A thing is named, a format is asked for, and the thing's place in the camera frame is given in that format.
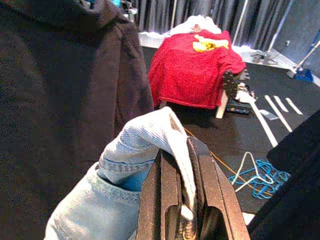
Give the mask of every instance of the white cloth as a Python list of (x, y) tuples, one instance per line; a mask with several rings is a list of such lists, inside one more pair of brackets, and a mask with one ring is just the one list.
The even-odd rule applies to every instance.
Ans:
[(201, 15), (188, 17), (188, 19), (184, 23), (181, 23), (178, 26), (174, 27), (168, 33), (170, 34), (170, 36), (176, 34), (187, 34), (192, 31), (192, 28), (196, 24), (198, 24), (198, 26), (202, 30), (208, 30), (213, 34), (221, 34), (221, 29), (217, 25), (215, 25), (211, 17), (203, 17)]
[(256, 101), (256, 99), (253, 96), (251, 96), (251, 93), (247, 89), (246, 84), (241, 82), (237, 86), (235, 100), (239, 101), (240, 103), (244, 103), (244, 104), (254, 103)]

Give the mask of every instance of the yellow cloth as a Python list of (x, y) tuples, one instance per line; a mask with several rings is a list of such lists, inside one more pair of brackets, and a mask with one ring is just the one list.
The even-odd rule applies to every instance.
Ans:
[(211, 38), (205, 38), (203, 36), (199, 36), (198, 34), (194, 36), (199, 41), (194, 41), (192, 43), (193, 49), (199, 53), (203, 53), (205, 51), (211, 51), (216, 48), (225, 47), (229, 49), (228, 40), (214, 40)]

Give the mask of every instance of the blue rope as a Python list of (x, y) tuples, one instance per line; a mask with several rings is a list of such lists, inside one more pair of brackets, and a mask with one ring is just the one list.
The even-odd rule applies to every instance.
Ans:
[[(270, 178), (273, 179), (274, 183), (273, 184), (268, 184), (265, 183), (264, 181), (260, 179), (254, 179), (250, 181), (250, 184), (253, 185), (253, 190), (252, 190), (252, 196), (258, 199), (270, 199), (271, 196), (266, 194), (274, 194), (276, 191), (279, 190), (279, 188), (285, 184), (285, 182), (289, 179), (290, 174), (285, 172), (285, 171), (279, 171), (277, 170), (271, 163), (264, 161), (263, 159), (258, 159), (255, 160), (259, 175), (264, 179), (264, 180), (269, 180), (266, 175), (268, 175)], [(250, 168), (249, 170), (245, 170), (240, 172), (239, 176), (248, 174), (250, 172), (255, 172), (255, 168)], [(232, 182), (235, 179), (234, 176), (230, 176), (228, 180)], [(253, 179), (256, 177), (256, 174), (254, 174), (250, 179)], [(235, 184), (242, 185), (245, 182), (242, 180), (236, 180)]]

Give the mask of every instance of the white tape on floor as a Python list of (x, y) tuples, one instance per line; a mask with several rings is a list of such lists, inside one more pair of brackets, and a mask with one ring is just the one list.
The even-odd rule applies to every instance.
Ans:
[(260, 111), (257, 108), (257, 105), (254, 103), (254, 101), (250, 101), (249, 103), (250, 103), (252, 110), (254, 111), (256, 117), (259, 119), (267, 137), (269, 138), (272, 147), (276, 147), (278, 145), (278, 142), (277, 142), (274, 134), (272, 133), (270, 127), (268, 126), (268, 123), (266, 122), (265, 118), (260, 113)]
[(288, 104), (293, 108), (293, 110), (295, 110), (295, 112), (296, 112), (297, 114), (303, 115), (303, 113), (297, 108), (297, 106), (291, 101), (290, 98), (287, 97), (285, 100), (286, 100), (286, 101), (288, 102)]
[(281, 112), (279, 111), (279, 109), (277, 108), (277, 106), (274, 104), (274, 102), (271, 100), (271, 98), (268, 95), (265, 95), (264, 98), (267, 100), (267, 102), (270, 104), (270, 106), (272, 107), (272, 109), (275, 111), (276, 115), (280, 118), (281, 122), (283, 123), (283, 125), (286, 127), (286, 129), (288, 129), (288, 131), (290, 133), (292, 133), (292, 129), (289, 126), (289, 124), (287, 123), (287, 121), (285, 120), (284, 116), (281, 114)]
[(280, 97), (278, 97), (278, 96), (273, 96), (273, 97), (274, 97), (276, 103), (277, 103), (277, 104), (279, 105), (279, 107), (282, 109), (282, 111), (285, 111), (286, 113), (288, 113), (289, 111), (288, 111), (288, 109), (286, 108), (286, 106), (282, 103)]

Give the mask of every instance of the jacket hood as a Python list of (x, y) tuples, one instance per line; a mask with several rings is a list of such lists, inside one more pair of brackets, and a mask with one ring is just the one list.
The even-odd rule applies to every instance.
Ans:
[(110, 0), (0, 0), (35, 21), (77, 32), (94, 32), (110, 23), (120, 11)]

